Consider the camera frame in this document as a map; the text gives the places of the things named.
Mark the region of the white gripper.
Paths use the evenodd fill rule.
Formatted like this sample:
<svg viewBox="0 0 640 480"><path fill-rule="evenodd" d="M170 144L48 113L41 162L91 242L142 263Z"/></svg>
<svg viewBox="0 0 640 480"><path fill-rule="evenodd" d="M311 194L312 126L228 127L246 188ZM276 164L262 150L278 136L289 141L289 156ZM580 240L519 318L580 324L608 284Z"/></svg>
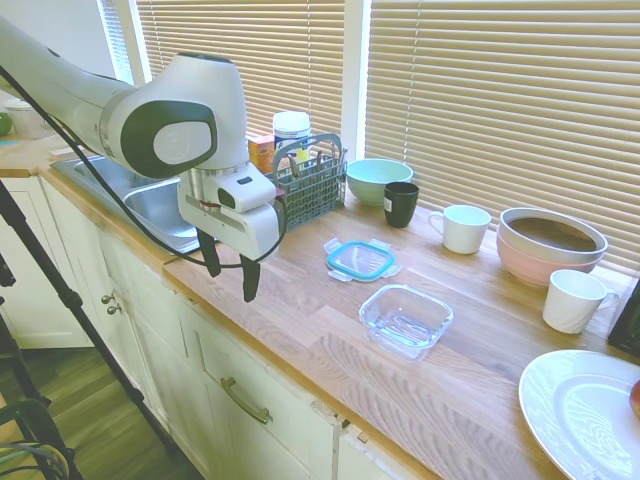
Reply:
<svg viewBox="0 0 640 480"><path fill-rule="evenodd" d="M221 273L216 239L241 254L243 298L256 298L261 266L258 262L280 238L276 209L269 203L238 213L230 208L204 207L189 191L185 178L178 183L178 205L182 218L196 227L204 264L211 277Z"/></svg>

